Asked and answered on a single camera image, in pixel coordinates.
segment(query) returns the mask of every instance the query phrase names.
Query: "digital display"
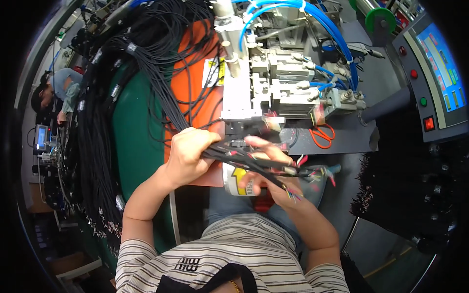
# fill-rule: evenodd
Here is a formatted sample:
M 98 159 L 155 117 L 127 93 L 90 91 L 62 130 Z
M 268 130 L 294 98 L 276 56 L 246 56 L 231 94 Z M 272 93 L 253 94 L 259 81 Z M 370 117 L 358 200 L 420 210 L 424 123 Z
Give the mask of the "digital display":
M 436 25 L 430 24 L 417 35 L 417 40 L 425 51 L 433 74 L 441 88 L 446 111 L 451 112 L 464 107 L 467 104 L 467 99 L 462 80 L 445 39 Z
M 39 128 L 38 145 L 41 148 L 44 147 L 44 139 L 45 139 L 45 128 Z

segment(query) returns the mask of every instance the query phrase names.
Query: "bundle of black cables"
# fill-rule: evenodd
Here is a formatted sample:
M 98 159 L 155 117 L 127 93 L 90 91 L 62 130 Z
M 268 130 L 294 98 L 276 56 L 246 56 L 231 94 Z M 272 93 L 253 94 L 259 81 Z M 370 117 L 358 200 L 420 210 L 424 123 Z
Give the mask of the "bundle of black cables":
M 118 176 L 114 173 L 116 170 L 113 165 L 113 138 L 110 129 L 119 88 L 124 87 L 138 70 L 142 71 L 150 81 L 153 94 L 153 98 L 148 100 L 150 117 L 164 123 L 172 133 L 192 126 L 193 118 L 215 89 L 214 86 L 209 87 L 208 82 L 220 66 L 221 51 L 219 44 L 213 41 L 213 20 L 213 14 L 203 0 L 155 1 L 136 8 L 123 21 L 126 27 L 114 36 L 108 35 L 109 38 L 100 43 L 99 49 L 91 49 L 96 53 L 83 76 L 75 111 L 78 116 L 81 192 L 90 225 L 95 227 L 96 234 L 108 238 L 108 245 L 114 247 L 115 251 L 119 246 L 122 216 L 121 211 L 116 208 L 116 197 L 119 198 L 120 189 Z M 197 21 L 201 22 L 203 32 L 194 28 Z M 186 32 L 189 33 L 189 41 L 185 47 L 179 48 Z M 192 99 L 189 91 L 188 102 L 178 100 L 169 86 L 172 77 L 186 71 L 188 88 L 191 89 L 189 66 L 203 60 L 214 50 L 214 59 L 218 61 L 218 66 L 212 66 L 201 93 Z M 181 62 L 183 66 L 174 68 L 177 62 Z M 119 88 L 114 88 L 109 95 L 111 78 L 122 63 L 126 63 L 128 70 L 119 80 Z M 157 102 L 161 105 L 162 113 L 154 112 L 152 105 Z M 179 108 L 181 103 L 188 105 L 188 110 L 184 113 Z M 212 117 L 201 128 L 219 121 L 212 120 Z M 264 127 L 246 129 L 245 134 L 258 135 L 266 131 L 265 126 L 268 123 L 260 125 Z M 149 135 L 157 141 L 167 141 L 154 137 L 151 133 Z M 247 151 L 227 146 L 225 141 L 210 146 L 203 156 L 258 172 L 284 188 L 289 195 L 291 191 L 275 175 L 307 177 L 314 171 L 300 169 L 295 164 L 256 159 Z

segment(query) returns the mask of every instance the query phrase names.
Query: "light blue shirt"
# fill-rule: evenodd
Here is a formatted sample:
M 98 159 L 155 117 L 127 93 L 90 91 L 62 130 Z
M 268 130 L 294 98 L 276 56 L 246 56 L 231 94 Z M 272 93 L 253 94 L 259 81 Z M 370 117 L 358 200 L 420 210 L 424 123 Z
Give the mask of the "light blue shirt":
M 70 77 L 72 82 L 66 89 L 63 88 L 65 81 Z M 55 95 L 63 101 L 62 112 L 73 112 L 75 107 L 75 97 L 80 91 L 80 83 L 82 82 L 83 75 L 74 71 L 71 68 L 63 68 L 49 78 Z

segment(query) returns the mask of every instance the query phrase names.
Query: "jeans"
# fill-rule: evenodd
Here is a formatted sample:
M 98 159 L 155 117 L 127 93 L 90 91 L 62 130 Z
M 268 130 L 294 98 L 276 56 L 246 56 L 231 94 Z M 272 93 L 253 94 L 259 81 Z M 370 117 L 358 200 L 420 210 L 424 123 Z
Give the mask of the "jeans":
M 316 207 L 319 206 L 324 193 L 326 180 L 327 177 L 322 176 L 320 181 L 314 182 L 313 185 L 300 181 L 304 198 Z M 249 213 L 257 213 L 252 207 L 250 196 L 231 195 L 223 187 L 210 188 L 209 225 L 231 215 Z M 295 241 L 296 251 L 301 251 L 303 241 L 300 234 L 288 214 L 278 204 L 274 204 L 263 216 L 285 229 Z

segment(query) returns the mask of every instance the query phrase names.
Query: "striped shirt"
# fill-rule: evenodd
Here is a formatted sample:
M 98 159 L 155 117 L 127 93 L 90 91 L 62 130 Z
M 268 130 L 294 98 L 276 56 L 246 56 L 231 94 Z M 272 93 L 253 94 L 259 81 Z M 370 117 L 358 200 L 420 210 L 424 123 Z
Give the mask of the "striped shirt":
M 322 264 L 303 274 L 292 237 L 258 214 L 219 220 L 207 227 L 201 239 L 160 255 L 141 240 L 123 242 L 117 291 L 155 292 L 163 275 L 199 289 L 228 263 L 246 266 L 258 292 L 349 292 L 343 270 L 336 264 Z

